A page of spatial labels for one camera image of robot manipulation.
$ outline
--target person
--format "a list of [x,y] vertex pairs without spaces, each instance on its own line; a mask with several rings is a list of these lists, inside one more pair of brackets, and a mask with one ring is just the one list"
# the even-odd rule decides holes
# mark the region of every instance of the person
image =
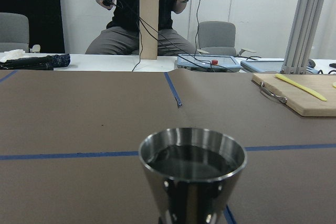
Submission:
[[[172,28],[171,12],[181,13],[187,1],[159,0],[159,56],[195,54],[196,47]],[[116,7],[112,21],[90,44],[86,54],[129,55],[139,50],[139,0],[116,0],[110,6],[103,5],[102,0],[97,2],[108,10]]]

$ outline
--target gray pants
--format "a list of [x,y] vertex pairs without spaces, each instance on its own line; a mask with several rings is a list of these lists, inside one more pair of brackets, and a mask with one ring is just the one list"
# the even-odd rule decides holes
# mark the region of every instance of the gray pants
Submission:
[[[158,56],[194,54],[196,47],[173,29],[162,29],[158,36]],[[87,55],[129,55],[139,50],[139,32],[116,26],[103,30],[90,44]]]

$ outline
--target cup rim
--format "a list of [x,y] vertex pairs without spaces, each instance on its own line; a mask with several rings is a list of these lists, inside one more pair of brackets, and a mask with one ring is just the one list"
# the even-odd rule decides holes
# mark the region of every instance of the cup rim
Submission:
[[[150,165],[148,165],[146,163],[146,161],[143,159],[142,155],[141,155],[141,149],[143,147],[143,145],[145,144],[145,142],[152,138],[154,135],[157,135],[159,133],[162,133],[162,132],[165,132],[165,131],[169,131],[169,130],[177,130],[177,129],[196,129],[196,130],[202,130],[202,131],[209,131],[209,132],[214,132],[214,133],[217,133],[217,134],[221,134],[223,137],[226,137],[228,139],[230,139],[231,141],[235,142],[240,148],[241,150],[243,151],[244,153],[244,160],[243,162],[241,163],[241,165],[239,165],[234,171],[230,172],[230,173],[227,173],[225,175],[222,175],[222,176],[219,176],[219,177],[213,177],[213,178],[202,178],[202,179],[187,179],[187,178],[180,178],[180,177],[175,177],[175,176],[171,176],[169,174],[165,174],[165,173],[162,173],[158,170],[155,170],[153,167],[151,167]],[[177,128],[168,128],[168,129],[165,129],[165,130],[162,130],[162,131],[158,131],[158,132],[154,132],[152,134],[150,134],[149,136],[147,136],[140,144],[139,146],[139,159],[142,163],[142,165],[147,169],[149,170],[150,172],[152,173],[156,173],[156,174],[159,174],[167,179],[170,179],[170,180],[173,180],[173,181],[180,181],[180,182],[186,182],[186,183],[213,183],[213,182],[219,182],[219,181],[222,181],[222,180],[225,180],[227,178],[230,178],[232,176],[234,176],[235,174],[239,173],[241,170],[243,170],[247,164],[247,153],[246,153],[246,150],[245,148],[242,147],[242,145],[239,144],[239,142],[237,142],[233,137],[229,136],[229,135],[226,135],[226,134],[223,134],[221,132],[218,132],[218,131],[213,131],[213,130],[209,130],[209,129],[203,129],[203,128],[197,128],[197,127],[177,127]]]

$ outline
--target blue painter's tape line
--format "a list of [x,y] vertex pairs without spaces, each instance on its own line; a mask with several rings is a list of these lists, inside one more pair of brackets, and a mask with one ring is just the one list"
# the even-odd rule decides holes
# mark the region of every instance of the blue painter's tape line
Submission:
[[13,74],[15,74],[18,70],[14,70],[12,72],[10,72],[8,75],[6,75],[5,77],[2,77],[0,79],[0,82],[3,82],[4,80],[7,80],[9,77],[11,77]]
[[167,80],[167,82],[169,84],[169,87],[170,87],[170,89],[171,89],[171,91],[172,91],[172,93],[173,93],[173,95],[175,97],[175,100],[177,102],[177,106],[181,107],[182,106],[182,101],[181,101],[181,99],[180,99],[180,97],[179,97],[179,95],[178,95],[178,93],[177,93],[177,91],[176,91],[176,89],[174,87],[174,84],[173,84],[172,80],[170,79],[170,77],[169,77],[169,75],[168,75],[167,72],[164,73],[164,76],[166,77],[166,80]]
[[306,150],[336,148],[336,144],[303,144],[303,145],[275,145],[275,146],[253,146],[245,147],[247,152],[260,151],[284,151],[284,150]]
[[[305,149],[322,149],[322,148],[336,148],[336,144],[255,146],[255,147],[246,147],[245,150],[248,152],[261,152],[261,151],[305,150]],[[123,156],[138,156],[138,154],[139,153],[137,151],[130,151],[130,152],[90,152],[90,153],[0,155],[0,160],[83,158],[83,157],[123,157]]]
[[61,153],[61,154],[33,154],[33,155],[1,155],[0,160],[22,159],[53,159],[53,158],[81,158],[81,157],[122,157],[138,156],[138,152],[91,152],[91,153]]
[[237,224],[235,217],[233,216],[232,212],[229,209],[229,206],[226,205],[224,210],[224,217],[226,219],[227,224]]

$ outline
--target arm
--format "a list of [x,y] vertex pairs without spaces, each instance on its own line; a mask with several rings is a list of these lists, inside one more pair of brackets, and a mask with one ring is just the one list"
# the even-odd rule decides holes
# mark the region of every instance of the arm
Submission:
[[176,2],[173,5],[173,12],[176,14],[179,14],[183,12],[185,7],[187,6],[188,0],[176,0]]

